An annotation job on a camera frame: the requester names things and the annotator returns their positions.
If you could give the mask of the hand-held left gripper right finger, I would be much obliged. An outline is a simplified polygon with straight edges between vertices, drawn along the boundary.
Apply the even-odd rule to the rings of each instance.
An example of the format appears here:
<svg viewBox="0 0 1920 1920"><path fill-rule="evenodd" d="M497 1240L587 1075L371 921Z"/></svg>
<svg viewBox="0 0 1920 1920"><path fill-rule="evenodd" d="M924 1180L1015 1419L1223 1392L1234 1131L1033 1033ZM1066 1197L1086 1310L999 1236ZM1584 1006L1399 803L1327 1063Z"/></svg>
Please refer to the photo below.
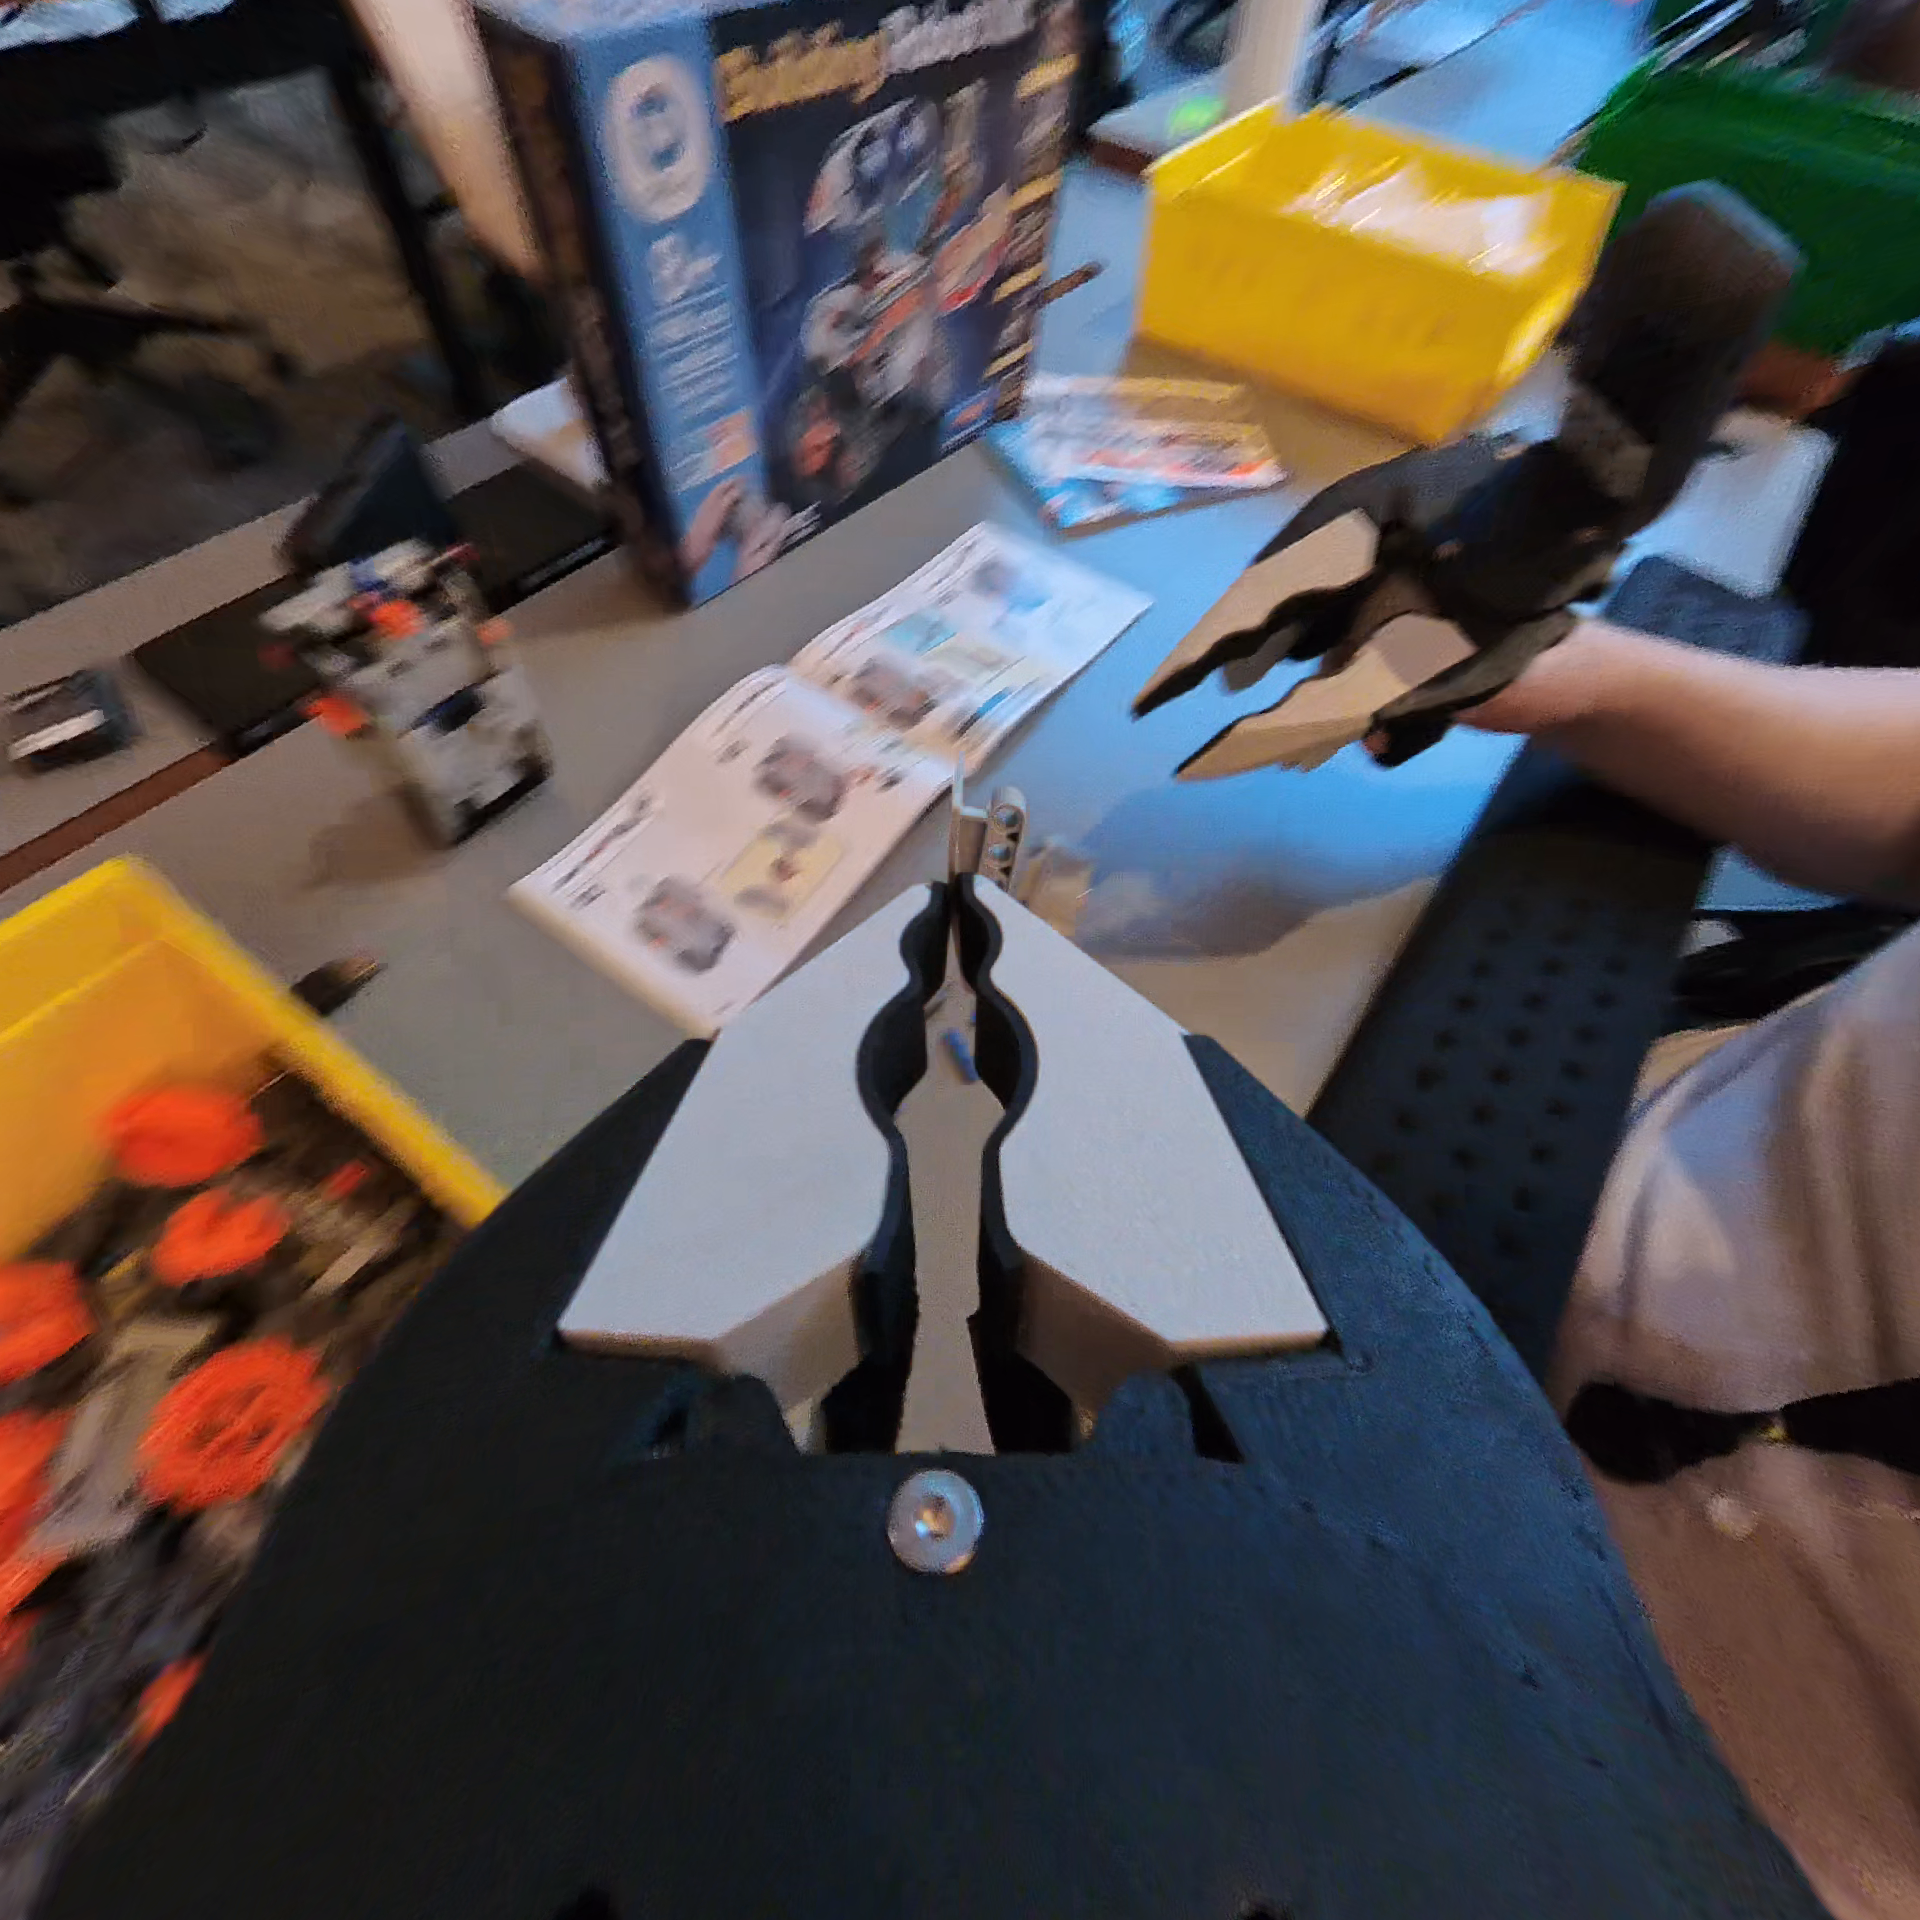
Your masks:
<svg viewBox="0 0 1920 1920"><path fill-rule="evenodd" d="M1135 1375L1332 1344L1194 1033L985 880L959 882L985 1148L971 1353L997 1453L1066 1453Z"/></svg>

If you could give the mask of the yellow plastic bin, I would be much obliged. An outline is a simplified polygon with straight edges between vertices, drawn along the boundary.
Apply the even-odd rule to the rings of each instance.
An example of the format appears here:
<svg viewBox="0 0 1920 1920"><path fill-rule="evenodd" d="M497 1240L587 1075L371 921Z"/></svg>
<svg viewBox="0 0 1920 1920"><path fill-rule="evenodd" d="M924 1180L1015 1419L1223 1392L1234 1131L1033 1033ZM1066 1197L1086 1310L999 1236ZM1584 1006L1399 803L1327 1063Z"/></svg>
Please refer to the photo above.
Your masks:
<svg viewBox="0 0 1920 1920"><path fill-rule="evenodd" d="M462 1228L502 1187L296 993L170 893L115 857L4 917L0 954L0 1256L79 1204L102 1173L91 1126L130 1091L196 1078L255 1088L303 1070Z"/></svg>
<svg viewBox="0 0 1920 1920"><path fill-rule="evenodd" d="M1143 341L1413 443L1456 440L1547 356L1624 197L1575 168L1272 103L1143 186Z"/></svg>

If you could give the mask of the white stand base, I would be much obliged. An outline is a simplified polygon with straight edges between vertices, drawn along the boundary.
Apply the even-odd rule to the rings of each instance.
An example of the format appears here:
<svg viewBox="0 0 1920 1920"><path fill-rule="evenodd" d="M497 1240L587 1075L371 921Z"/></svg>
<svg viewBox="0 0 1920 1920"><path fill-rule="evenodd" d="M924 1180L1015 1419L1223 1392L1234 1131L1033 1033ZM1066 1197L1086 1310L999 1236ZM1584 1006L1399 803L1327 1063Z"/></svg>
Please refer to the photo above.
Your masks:
<svg viewBox="0 0 1920 1920"><path fill-rule="evenodd" d="M605 459L569 374L497 406L490 430L569 488L587 500L605 488Z"/></svg>

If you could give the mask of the partly built toy robot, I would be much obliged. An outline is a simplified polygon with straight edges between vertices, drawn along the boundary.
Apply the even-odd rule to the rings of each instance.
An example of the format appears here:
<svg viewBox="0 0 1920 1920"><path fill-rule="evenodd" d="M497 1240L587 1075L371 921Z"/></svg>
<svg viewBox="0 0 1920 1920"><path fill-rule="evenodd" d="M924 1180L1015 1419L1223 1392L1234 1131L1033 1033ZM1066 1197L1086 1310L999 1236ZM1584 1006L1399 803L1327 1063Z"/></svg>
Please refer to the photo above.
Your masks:
<svg viewBox="0 0 1920 1920"><path fill-rule="evenodd" d="M466 847L553 780L534 689L468 543L396 542L331 567L259 626L264 654L312 677L311 714L382 768L433 847Z"/></svg>

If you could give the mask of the white instruction booklet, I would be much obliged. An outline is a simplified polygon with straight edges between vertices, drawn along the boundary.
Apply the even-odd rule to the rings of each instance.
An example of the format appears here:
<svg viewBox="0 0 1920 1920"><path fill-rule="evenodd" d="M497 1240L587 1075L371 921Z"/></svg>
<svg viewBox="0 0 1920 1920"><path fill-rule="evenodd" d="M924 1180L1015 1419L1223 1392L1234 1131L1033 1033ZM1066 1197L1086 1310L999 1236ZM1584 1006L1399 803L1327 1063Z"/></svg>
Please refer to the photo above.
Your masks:
<svg viewBox="0 0 1920 1920"><path fill-rule="evenodd" d="M510 906L715 1036L767 994L956 780L1072 685L1152 593L976 522L789 662L725 689Z"/></svg>

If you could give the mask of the pile of toy building bricks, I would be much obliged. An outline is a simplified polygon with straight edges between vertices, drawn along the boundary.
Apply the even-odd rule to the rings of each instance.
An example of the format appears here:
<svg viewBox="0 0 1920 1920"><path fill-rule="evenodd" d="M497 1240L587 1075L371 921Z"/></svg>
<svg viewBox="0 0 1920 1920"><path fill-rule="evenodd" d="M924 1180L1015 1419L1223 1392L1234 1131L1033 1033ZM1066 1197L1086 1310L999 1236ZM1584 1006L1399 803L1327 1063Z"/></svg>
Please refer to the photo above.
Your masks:
<svg viewBox="0 0 1920 1920"><path fill-rule="evenodd" d="M91 1148L4 1260L4 1916L181 1713L324 1419L466 1240L287 1063L130 1091Z"/></svg>

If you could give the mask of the person's light shirt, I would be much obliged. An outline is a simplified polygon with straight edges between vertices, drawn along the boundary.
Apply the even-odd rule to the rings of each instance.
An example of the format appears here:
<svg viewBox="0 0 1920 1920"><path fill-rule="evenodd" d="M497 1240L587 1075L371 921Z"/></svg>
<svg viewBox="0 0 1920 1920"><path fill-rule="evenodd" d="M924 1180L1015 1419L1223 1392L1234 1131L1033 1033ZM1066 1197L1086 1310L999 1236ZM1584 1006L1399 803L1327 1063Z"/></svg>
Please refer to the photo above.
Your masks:
<svg viewBox="0 0 1920 1920"><path fill-rule="evenodd" d="M1670 1671L1833 1916L1920 1912L1920 939L1666 1040L1547 1399Z"/></svg>

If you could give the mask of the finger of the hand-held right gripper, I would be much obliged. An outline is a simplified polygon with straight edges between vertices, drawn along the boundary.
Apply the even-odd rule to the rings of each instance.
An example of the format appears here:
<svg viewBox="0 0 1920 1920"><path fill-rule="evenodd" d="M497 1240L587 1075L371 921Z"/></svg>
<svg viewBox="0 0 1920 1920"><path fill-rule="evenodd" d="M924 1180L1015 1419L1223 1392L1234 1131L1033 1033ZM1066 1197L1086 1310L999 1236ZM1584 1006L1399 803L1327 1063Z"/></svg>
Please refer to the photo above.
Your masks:
<svg viewBox="0 0 1920 1920"><path fill-rule="evenodd" d="M1263 677L1261 662L1317 662L1332 674L1406 611L1428 615L1417 543L1348 509L1246 567L1139 685L1131 712L1145 722L1224 668Z"/></svg>
<svg viewBox="0 0 1920 1920"><path fill-rule="evenodd" d="M1218 733L1175 769L1175 781L1241 780L1272 768L1311 773L1338 748L1361 743L1380 708L1473 659L1477 644L1456 623L1417 611L1394 615L1348 666L1296 684L1277 708Z"/></svg>

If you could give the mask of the black dimpled pad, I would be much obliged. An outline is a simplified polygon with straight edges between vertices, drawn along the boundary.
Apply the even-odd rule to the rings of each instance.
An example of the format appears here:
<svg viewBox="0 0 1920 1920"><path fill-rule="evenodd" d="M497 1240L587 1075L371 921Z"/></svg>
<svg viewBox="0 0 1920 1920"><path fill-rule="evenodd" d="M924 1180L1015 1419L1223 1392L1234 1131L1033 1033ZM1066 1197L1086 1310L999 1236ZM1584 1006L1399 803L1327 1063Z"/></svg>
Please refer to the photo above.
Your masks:
<svg viewBox="0 0 1920 1920"><path fill-rule="evenodd" d="M1537 1379L1714 857L1518 748L1311 1106Z"/></svg>

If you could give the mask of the small black box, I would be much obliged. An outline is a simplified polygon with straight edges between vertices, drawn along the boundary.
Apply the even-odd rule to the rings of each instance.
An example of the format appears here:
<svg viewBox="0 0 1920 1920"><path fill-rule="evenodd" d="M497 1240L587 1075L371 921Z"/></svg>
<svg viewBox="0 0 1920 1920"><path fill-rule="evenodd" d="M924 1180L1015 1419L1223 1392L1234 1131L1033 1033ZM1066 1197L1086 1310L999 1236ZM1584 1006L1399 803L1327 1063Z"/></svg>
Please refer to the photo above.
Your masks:
<svg viewBox="0 0 1920 1920"><path fill-rule="evenodd" d="M4 761L39 780L126 754L139 741L139 714L126 685L103 666L84 666L0 704Z"/></svg>

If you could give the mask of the person's right forearm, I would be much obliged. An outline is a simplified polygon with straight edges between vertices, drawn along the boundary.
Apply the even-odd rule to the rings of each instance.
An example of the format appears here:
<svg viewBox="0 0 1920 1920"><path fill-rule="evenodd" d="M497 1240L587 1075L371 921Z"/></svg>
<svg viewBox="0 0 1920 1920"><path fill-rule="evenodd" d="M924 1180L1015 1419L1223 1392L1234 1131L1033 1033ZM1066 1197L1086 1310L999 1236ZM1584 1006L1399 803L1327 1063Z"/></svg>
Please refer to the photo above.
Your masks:
<svg viewBox="0 0 1920 1920"><path fill-rule="evenodd" d="M1792 887L1920 906L1917 668L1738 662L1590 618L1460 723L1539 741Z"/></svg>

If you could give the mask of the blue instruction leaflet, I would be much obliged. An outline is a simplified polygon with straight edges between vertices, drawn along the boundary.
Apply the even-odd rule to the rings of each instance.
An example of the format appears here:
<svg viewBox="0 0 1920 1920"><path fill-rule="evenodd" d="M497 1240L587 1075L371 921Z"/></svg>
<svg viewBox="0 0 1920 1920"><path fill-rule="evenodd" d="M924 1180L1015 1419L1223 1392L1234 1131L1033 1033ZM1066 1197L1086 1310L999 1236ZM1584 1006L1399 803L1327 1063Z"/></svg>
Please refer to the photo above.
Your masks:
<svg viewBox="0 0 1920 1920"><path fill-rule="evenodd" d="M1037 374L985 443L1060 536L1286 485L1253 388L1203 377Z"/></svg>

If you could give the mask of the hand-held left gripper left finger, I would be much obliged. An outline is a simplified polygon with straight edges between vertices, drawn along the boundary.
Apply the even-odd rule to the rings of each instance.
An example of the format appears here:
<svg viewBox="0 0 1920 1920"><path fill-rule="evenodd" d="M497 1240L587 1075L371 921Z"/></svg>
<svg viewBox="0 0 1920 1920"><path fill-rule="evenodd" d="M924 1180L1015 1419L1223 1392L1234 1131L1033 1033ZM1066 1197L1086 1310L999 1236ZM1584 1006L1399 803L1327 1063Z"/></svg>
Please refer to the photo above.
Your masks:
<svg viewBox="0 0 1920 1920"><path fill-rule="evenodd" d="M951 967L951 887L908 887L753 999L699 1060L560 1313L591 1355L699 1366L896 1453L916 1359L899 1106Z"/></svg>

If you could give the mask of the green plastic bin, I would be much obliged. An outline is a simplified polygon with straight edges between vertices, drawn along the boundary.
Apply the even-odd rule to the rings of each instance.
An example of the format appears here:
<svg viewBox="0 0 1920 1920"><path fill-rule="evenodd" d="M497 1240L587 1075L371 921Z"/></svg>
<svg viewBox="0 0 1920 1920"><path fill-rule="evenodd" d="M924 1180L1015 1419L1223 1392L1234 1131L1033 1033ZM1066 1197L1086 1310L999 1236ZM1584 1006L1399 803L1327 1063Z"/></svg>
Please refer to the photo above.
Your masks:
<svg viewBox="0 0 1920 1920"><path fill-rule="evenodd" d="M1575 146L1621 186L1621 220L1683 186L1722 186L1802 255L1777 341L1840 356L1920 316L1917 95L1777 68L1635 68Z"/></svg>

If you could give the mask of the grey desk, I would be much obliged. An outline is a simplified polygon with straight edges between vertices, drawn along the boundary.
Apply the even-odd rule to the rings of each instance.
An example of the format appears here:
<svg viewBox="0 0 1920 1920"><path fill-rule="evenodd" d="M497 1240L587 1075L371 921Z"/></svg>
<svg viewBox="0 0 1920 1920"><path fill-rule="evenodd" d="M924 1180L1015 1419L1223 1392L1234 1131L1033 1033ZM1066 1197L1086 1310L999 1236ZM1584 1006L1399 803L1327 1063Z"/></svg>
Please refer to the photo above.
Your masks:
<svg viewBox="0 0 1920 1920"><path fill-rule="evenodd" d="M1084 567L1154 603L1005 741L981 785L1022 785L1033 836L1090 861L1077 942L1307 1112L1460 840L1507 803L1518 741L1452 733L1394 773L1338 754L1315 773L1170 780L1224 722L1268 708L1286 674L1241 701L1203 684L1135 722L1143 677L1296 496L1399 453L1307 402L1261 392L1261 412L1293 485L1090 536ZM985 518L1037 536L1005 471L968 449L705 611L663 611L622 557L528 597L516 640L558 780L451 854L420 840L344 741L296 730L60 861L14 857L4 917L139 857L276 980L382 960L382 980L340 1012L344 1036L516 1187L682 1031L530 926L510 882L595 823L734 684Z"/></svg>

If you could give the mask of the blue toy robot box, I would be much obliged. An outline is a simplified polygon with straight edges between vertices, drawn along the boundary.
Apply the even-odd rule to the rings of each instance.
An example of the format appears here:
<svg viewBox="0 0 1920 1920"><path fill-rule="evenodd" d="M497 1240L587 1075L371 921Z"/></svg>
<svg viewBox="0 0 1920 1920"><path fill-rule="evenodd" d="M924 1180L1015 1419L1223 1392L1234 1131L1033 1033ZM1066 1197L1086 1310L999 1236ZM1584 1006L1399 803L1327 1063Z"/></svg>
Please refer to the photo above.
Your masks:
<svg viewBox="0 0 1920 1920"><path fill-rule="evenodd" d="M705 609L1013 419L1084 4L477 4L609 528Z"/></svg>

